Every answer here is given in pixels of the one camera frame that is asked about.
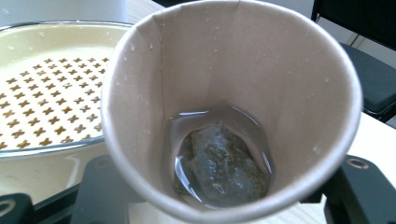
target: table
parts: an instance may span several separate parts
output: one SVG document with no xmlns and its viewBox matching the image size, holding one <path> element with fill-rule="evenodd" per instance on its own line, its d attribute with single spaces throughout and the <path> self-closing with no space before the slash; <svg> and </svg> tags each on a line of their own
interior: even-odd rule
<svg viewBox="0 0 396 224">
<path fill-rule="evenodd" d="M 127 0 L 129 22 L 140 19 L 163 7 L 150 0 Z M 361 114 L 361 123 L 355 140 L 348 151 L 349 155 L 373 162 L 396 188 L 396 130 L 365 114 Z M 269 217 L 249 223 L 326 223 L 323 207 L 319 204 L 295 204 Z M 130 223 L 184 223 L 169 217 L 148 203 L 134 204 L 130 207 Z"/>
</svg>

